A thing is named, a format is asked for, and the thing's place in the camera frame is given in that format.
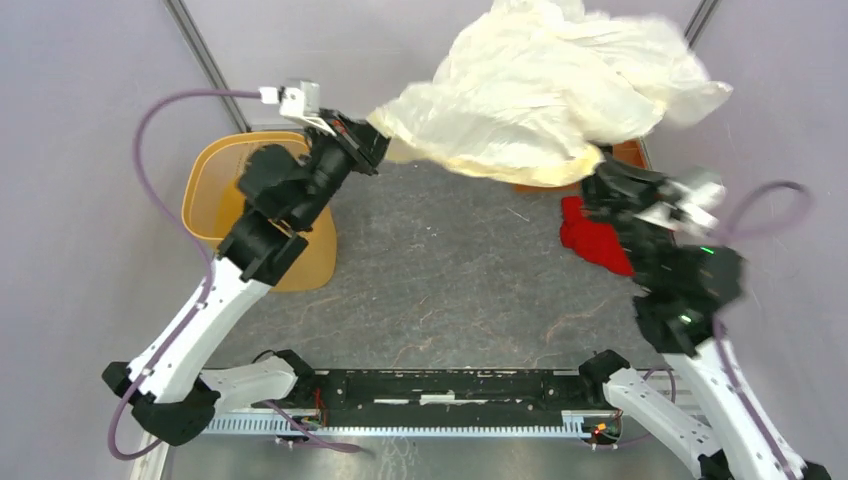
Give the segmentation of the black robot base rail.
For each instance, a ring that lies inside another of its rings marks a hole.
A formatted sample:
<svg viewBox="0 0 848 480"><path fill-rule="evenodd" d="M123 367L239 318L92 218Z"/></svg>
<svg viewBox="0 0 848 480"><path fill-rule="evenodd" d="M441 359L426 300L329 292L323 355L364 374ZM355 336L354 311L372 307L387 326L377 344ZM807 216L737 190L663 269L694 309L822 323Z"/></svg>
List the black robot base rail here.
<svg viewBox="0 0 848 480"><path fill-rule="evenodd" d="M318 414L327 427L553 427L565 411L609 411L603 384L629 362L605 350L577 370L329 369L296 362L299 379L276 406Z"/></svg>

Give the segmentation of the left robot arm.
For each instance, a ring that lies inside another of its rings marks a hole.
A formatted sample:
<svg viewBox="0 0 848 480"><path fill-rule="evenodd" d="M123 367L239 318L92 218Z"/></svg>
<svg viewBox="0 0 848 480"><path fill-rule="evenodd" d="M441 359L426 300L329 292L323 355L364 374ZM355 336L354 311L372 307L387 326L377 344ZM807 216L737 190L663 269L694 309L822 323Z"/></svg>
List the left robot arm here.
<svg viewBox="0 0 848 480"><path fill-rule="evenodd" d="M373 175L389 140L366 122L331 114L295 148L254 147L236 186L242 214L208 258L195 294L161 335L130 362L113 362L104 382L159 441L185 444L219 415L262 401L306 405L311 368L289 350L230 369L206 362L237 321L285 276L307 233L352 173Z"/></svg>

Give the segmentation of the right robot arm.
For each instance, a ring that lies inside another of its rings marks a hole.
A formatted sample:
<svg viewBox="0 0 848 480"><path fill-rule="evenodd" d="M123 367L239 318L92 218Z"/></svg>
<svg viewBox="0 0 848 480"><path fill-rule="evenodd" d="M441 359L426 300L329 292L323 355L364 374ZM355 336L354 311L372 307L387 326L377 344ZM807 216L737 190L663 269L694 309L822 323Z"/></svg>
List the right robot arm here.
<svg viewBox="0 0 848 480"><path fill-rule="evenodd" d="M712 215L726 193L719 176L696 168L670 177L606 156L580 189L588 217L613 228L642 289L633 300L641 335L688 386L700 416L611 350L580 366L580 400L631 416L697 479L827 478L769 419L718 320L742 296L744 267Z"/></svg>

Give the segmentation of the cream translucent plastic trash bag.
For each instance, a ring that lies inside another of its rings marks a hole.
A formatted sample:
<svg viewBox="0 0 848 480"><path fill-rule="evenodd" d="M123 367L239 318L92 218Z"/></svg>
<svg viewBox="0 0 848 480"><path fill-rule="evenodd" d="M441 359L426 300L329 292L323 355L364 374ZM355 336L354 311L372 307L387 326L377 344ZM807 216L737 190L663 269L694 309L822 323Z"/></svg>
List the cream translucent plastic trash bag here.
<svg viewBox="0 0 848 480"><path fill-rule="evenodd" d="M497 1L427 81L367 120L387 159L535 187L591 175L602 145L690 127L730 97L667 18L612 16L580 1Z"/></svg>

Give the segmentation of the yellow mesh trash bin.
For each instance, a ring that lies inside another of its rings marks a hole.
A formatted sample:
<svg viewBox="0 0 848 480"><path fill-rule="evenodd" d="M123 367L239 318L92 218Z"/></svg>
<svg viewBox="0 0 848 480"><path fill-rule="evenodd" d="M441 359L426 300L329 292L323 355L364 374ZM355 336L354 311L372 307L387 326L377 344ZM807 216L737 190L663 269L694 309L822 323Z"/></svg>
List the yellow mesh trash bin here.
<svg viewBox="0 0 848 480"><path fill-rule="evenodd" d="M307 152L305 136L293 131L240 133L208 145L196 158L182 202L183 224L192 235L216 248L242 214L245 197L236 181L248 155L258 148L278 144L292 155ZM275 292L302 292L324 287L335 273L338 237L329 207L325 207L305 234L309 245L280 282Z"/></svg>

